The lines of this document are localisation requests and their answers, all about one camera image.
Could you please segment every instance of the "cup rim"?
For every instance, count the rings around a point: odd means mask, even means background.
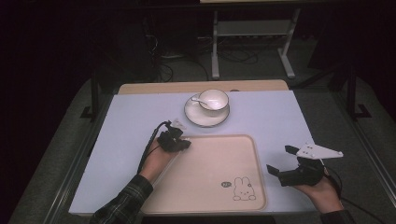
[[[204,107],[204,106],[203,106],[203,103],[198,102],[199,105],[201,106],[201,108],[203,108],[203,109],[205,109],[205,110],[208,110],[208,111],[214,111],[214,112],[216,112],[216,111],[220,111],[220,110],[226,108],[227,105],[230,103],[230,99],[229,99],[229,97],[228,97],[228,94],[225,93],[225,91],[221,91],[221,90],[218,90],[218,89],[209,89],[209,90],[206,90],[206,91],[220,91],[220,92],[222,92],[222,93],[225,95],[225,97],[227,98],[227,104],[225,104],[224,107],[219,108],[219,109],[209,109],[209,108]],[[198,98],[201,98],[201,95],[202,95],[204,92],[206,92],[206,91],[203,91],[203,92],[199,93]]]

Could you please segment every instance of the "sleeve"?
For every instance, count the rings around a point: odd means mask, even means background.
[[[320,215],[323,224],[353,224],[356,223],[347,210],[336,211]]]
[[[92,215],[90,223],[134,223],[140,207],[152,191],[153,187],[145,177],[135,175],[116,198]]]

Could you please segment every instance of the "wooden table edge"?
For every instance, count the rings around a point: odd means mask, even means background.
[[[221,91],[288,91],[289,87],[287,83],[281,79],[132,83],[123,84],[118,94],[201,92],[209,89]]]

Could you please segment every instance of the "spoon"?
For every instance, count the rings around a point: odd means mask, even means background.
[[[198,98],[196,98],[196,97],[192,97],[191,100],[192,100],[192,101],[196,101],[196,102],[203,103],[203,104],[207,105],[210,109],[213,109],[213,107],[210,106],[207,102],[205,102],[205,101],[203,101],[203,100],[200,100],[200,99],[198,99]]]

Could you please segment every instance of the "bunny illustration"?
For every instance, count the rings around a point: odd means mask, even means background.
[[[250,180],[247,177],[237,177],[234,181],[235,189],[233,190],[234,201],[256,200],[254,189],[251,187]]]

